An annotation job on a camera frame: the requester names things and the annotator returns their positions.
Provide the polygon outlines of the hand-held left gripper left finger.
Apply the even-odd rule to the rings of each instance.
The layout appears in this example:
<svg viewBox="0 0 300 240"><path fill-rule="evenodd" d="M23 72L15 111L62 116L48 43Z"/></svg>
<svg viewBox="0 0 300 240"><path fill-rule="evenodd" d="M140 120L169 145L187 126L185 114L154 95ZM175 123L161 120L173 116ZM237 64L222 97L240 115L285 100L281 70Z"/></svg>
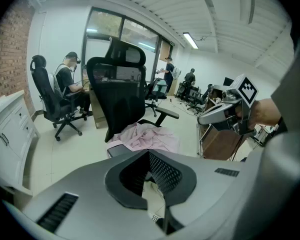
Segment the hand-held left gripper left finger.
<svg viewBox="0 0 300 240"><path fill-rule="evenodd" d="M106 173L135 155L121 154L75 169L33 197L23 214L33 222L65 193L78 197L56 235L69 240L158 240L163 231L142 209L122 206L107 191Z"/></svg>

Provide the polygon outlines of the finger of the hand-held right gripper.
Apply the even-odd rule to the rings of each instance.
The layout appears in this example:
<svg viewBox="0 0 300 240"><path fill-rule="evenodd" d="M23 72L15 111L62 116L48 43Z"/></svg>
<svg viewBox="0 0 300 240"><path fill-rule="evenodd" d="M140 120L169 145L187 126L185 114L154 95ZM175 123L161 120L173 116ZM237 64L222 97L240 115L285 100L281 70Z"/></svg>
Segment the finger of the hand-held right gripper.
<svg viewBox="0 0 300 240"><path fill-rule="evenodd" d="M197 122L200 125L209 125L215 123L221 123L226 121L225 111L230 109L232 105L230 103L219 103L205 112L203 112L198 118Z"/></svg>

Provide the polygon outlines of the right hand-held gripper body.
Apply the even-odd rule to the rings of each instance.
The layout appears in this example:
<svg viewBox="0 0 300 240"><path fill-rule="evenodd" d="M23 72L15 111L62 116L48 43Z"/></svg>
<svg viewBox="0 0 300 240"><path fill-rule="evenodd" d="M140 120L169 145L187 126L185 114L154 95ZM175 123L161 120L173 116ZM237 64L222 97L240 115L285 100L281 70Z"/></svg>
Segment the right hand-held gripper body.
<svg viewBox="0 0 300 240"><path fill-rule="evenodd" d="M242 74L222 92L221 110L217 113L223 118L212 123L218 131L232 130L242 136L254 132L249 126L251 108L259 93L249 78Z"/></svg>

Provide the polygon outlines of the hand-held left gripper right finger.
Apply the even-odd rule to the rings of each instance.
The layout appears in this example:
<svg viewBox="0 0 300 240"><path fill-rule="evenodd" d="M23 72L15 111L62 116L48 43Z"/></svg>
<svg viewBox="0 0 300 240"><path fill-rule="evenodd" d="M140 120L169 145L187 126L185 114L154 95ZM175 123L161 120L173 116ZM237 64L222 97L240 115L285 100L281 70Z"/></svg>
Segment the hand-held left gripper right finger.
<svg viewBox="0 0 300 240"><path fill-rule="evenodd" d="M235 176L222 174L216 170L222 168L239 172L243 167L243 163L237 161L205 159L164 150L162 154L187 165L196 174L196 186L190 197L170 208L173 217L184 226L197 220L215 205L236 179Z"/></svg>

